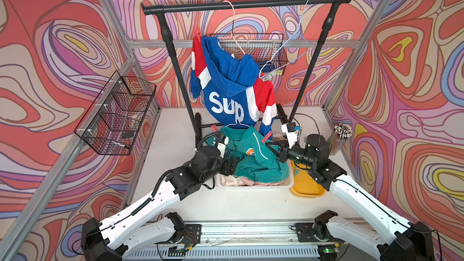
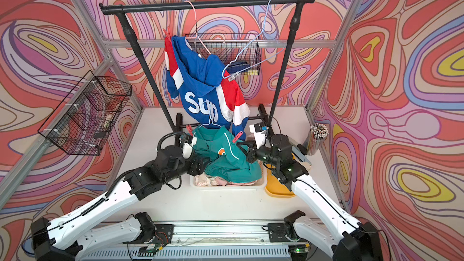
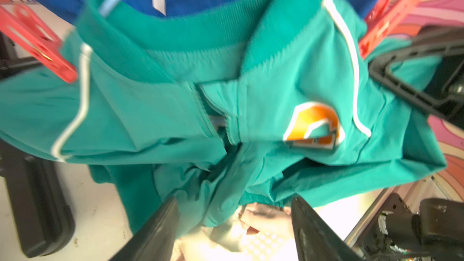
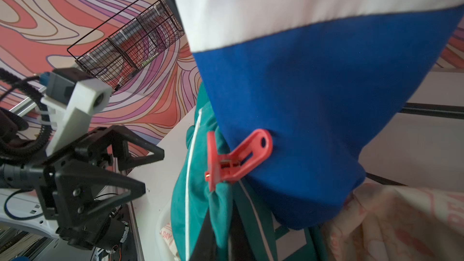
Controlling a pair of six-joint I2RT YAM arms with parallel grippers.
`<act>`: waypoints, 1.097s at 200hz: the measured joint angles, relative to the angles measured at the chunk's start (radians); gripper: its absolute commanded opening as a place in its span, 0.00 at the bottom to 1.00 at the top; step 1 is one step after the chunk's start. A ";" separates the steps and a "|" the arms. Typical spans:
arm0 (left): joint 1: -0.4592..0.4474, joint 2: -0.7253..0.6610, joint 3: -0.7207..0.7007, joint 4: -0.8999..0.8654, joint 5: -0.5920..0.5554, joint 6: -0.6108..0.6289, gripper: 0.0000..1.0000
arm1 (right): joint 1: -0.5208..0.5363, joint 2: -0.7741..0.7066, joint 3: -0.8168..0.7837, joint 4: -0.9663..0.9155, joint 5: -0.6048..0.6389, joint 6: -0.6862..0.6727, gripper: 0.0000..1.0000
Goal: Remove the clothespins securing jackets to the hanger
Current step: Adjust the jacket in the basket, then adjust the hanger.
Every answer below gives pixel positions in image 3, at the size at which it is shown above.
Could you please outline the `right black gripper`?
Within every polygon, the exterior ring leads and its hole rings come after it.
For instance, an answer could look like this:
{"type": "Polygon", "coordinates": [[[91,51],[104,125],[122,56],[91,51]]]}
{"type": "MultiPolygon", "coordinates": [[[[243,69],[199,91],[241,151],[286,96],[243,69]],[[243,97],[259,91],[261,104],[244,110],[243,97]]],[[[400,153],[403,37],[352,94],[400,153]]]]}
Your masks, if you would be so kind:
{"type": "Polygon", "coordinates": [[[369,75],[396,96],[422,112],[464,128],[464,28],[424,27],[412,43],[369,61],[369,75]],[[402,60],[442,57],[423,91],[398,79],[386,66],[402,60]]]}

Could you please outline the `pink printed jacket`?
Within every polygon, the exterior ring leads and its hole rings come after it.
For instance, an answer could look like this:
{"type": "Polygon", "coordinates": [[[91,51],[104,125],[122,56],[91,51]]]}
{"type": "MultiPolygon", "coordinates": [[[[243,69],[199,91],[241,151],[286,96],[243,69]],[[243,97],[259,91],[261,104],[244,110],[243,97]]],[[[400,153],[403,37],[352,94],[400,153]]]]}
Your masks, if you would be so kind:
{"type": "Polygon", "coordinates": [[[173,261],[296,261],[291,209],[252,203],[175,241],[173,261]]]}

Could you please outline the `green jacket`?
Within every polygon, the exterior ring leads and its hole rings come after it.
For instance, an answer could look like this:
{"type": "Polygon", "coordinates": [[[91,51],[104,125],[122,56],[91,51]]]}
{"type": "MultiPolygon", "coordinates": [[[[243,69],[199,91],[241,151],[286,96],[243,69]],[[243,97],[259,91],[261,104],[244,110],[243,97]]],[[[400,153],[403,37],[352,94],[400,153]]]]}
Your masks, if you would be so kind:
{"type": "Polygon", "coordinates": [[[1,81],[1,139],[88,165],[139,231],[171,196],[179,235],[240,205],[315,206],[447,167],[427,117],[369,77],[346,0],[235,0],[177,18],[86,0],[61,55],[1,81]]]}

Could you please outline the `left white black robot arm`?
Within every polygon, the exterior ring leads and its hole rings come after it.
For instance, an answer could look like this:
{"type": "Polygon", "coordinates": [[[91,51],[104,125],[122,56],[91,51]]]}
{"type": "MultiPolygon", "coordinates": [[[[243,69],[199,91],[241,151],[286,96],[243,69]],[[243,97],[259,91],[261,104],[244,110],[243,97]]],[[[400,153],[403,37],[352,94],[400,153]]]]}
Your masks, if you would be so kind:
{"type": "MultiPolygon", "coordinates": [[[[364,257],[348,247],[301,197],[291,211],[264,204],[246,206],[246,224],[264,232],[293,236],[301,261],[401,261],[429,257],[434,261],[464,258],[464,205],[439,198],[423,199],[419,213],[386,207],[361,235],[364,257]]],[[[167,261],[171,258],[180,213],[170,197],[112,259],[167,261]]]]}

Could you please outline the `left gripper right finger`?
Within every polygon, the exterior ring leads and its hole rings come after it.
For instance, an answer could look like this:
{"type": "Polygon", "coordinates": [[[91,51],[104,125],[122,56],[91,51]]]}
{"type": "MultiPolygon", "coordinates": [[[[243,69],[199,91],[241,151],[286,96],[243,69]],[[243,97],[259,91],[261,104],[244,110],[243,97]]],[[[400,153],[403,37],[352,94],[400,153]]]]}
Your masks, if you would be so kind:
{"type": "Polygon", "coordinates": [[[291,210],[300,261],[362,261],[302,197],[292,200],[291,210]]]}

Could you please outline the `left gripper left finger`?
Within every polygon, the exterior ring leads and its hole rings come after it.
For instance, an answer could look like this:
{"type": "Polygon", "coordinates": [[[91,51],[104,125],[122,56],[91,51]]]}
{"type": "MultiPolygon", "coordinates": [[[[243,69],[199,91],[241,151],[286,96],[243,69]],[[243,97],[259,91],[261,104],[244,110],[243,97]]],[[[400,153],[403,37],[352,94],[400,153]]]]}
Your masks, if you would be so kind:
{"type": "Polygon", "coordinates": [[[177,200],[170,197],[111,261],[169,261],[179,219],[177,200]]]}

